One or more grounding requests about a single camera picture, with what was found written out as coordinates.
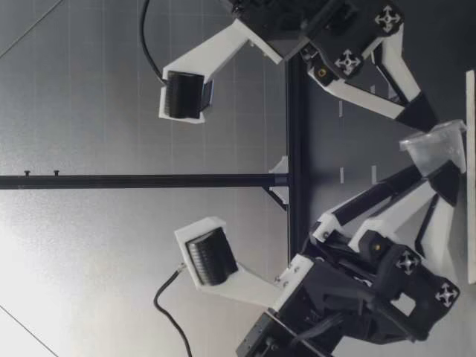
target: black rod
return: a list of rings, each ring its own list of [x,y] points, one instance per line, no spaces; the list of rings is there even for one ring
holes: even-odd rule
[[[287,175],[285,174],[0,176],[0,190],[277,187],[286,185]]]

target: black aluminum profile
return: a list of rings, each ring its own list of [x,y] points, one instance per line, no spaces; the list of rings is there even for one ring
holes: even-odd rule
[[[299,55],[286,63],[289,157],[288,258],[300,251],[309,235],[311,176],[309,150],[309,79]]]
[[[0,190],[88,190],[127,188],[277,187],[286,174],[0,176]]]

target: gray surface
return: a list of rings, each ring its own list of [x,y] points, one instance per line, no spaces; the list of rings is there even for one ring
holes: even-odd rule
[[[4,0],[0,48],[54,1]],[[159,65],[231,23],[215,0],[151,2]],[[141,4],[66,0],[0,62],[0,174],[262,173],[286,154],[283,67],[254,48],[219,75],[205,126],[157,118]],[[258,189],[3,192],[0,212],[0,303],[62,357],[184,356],[152,298],[180,262],[173,230],[195,219],[227,220],[237,259],[266,277],[286,265],[286,215]],[[260,312],[186,274],[163,303],[198,357],[232,356]],[[0,330],[1,356],[48,355],[2,313]]]
[[[459,1],[457,6],[446,0],[398,1],[406,13],[405,58],[416,79],[424,88],[440,120],[464,119],[465,73],[476,66],[472,14],[473,1]],[[373,68],[365,68],[358,83],[387,97],[388,87]],[[349,103],[325,94],[311,85],[311,139],[313,169],[324,180],[316,187],[313,217],[345,199],[366,190],[372,184],[372,166],[377,178],[401,170],[411,163],[406,153],[399,152],[399,140],[411,130]],[[344,168],[344,183],[340,169]],[[476,355],[476,290],[466,285],[466,190],[454,218],[450,251],[457,278],[464,294],[454,311],[434,330],[425,343],[394,344],[375,347],[347,340],[339,346],[337,356],[433,356],[471,357]],[[405,241],[417,233],[413,221],[405,232]]]

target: black 3d-printed part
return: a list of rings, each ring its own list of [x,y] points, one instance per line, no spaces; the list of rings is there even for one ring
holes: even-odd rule
[[[200,118],[205,77],[170,71],[167,76],[165,113],[172,118]]]
[[[221,228],[187,243],[193,266],[202,284],[215,286],[224,283],[238,270],[225,233]]]

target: black cable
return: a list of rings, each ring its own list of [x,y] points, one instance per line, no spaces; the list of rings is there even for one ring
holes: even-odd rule
[[[144,54],[147,58],[147,61],[149,62],[150,66],[152,67],[152,70],[155,72],[155,75],[157,76],[158,80],[165,86],[167,83],[162,78],[162,72],[158,69],[157,65],[155,64],[154,59],[150,55],[150,52],[149,52],[149,49],[148,49],[147,43],[146,43],[145,24],[146,24],[147,11],[149,10],[149,3],[150,3],[150,0],[144,0],[144,6],[142,7],[141,20],[140,20],[140,25],[139,25],[139,32],[140,32],[140,35],[141,35],[141,45],[142,45],[142,50],[144,51]]]
[[[161,286],[161,288],[157,291],[157,294],[155,294],[155,298],[154,298],[154,306],[158,311],[160,311],[162,314],[167,316],[167,318],[172,323],[172,325],[177,329],[178,333],[181,336],[181,339],[184,340],[184,344],[185,344],[185,348],[187,349],[188,357],[192,357],[192,350],[190,349],[190,344],[188,343],[187,336],[185,335],[184,330],[181,329],[181,327],[179,326],[179,324],[177,324],[177,321],[175,321],[175,319],[172,317],[172,315],[166,309],[164,309],[162,306],[160,306],[158,304],[158,298],[165,291],[165,289],[168,288],[169,285],[174,282],[174,280],[184,270],[184,268],[185,268],[185,265],[181,265],[180,268],[178,268],[176,270],[176,272],[172,274],[172,276],[169,278],[169,280],[167,280],[165,282],[165,284],[163,286]]]
[[[329,329],[332,329],[333,327],[342,324],[342,322],[344,322],[344,315],[341,312],[338,312],[334,315],[330,315],[329,317],[320,321],[313,328],[294,337],[291,343],[289,344],[289,347],[294,348],[299,342],[303,340],[318,337]]]

